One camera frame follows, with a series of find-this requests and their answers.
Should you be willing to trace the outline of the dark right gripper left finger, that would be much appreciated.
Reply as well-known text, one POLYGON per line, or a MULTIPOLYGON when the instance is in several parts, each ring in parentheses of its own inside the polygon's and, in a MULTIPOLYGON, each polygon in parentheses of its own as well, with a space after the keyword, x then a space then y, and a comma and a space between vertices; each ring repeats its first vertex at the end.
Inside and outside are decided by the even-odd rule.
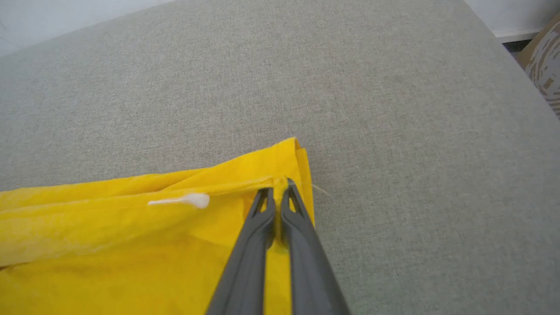
POLYGON ((207 315, 264 313, 266 252, 275 235, 273 188, 258 190, 206 310, 207 315))

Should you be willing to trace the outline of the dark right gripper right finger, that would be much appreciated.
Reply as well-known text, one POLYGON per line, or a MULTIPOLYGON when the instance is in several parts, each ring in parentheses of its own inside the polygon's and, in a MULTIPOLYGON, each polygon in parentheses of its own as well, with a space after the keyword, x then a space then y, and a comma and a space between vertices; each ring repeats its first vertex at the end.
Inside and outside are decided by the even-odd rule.
POLYGON ((298 188, 292 179, 281 201, 282 241, 289 249, 293 315, 349 315, 298 188))

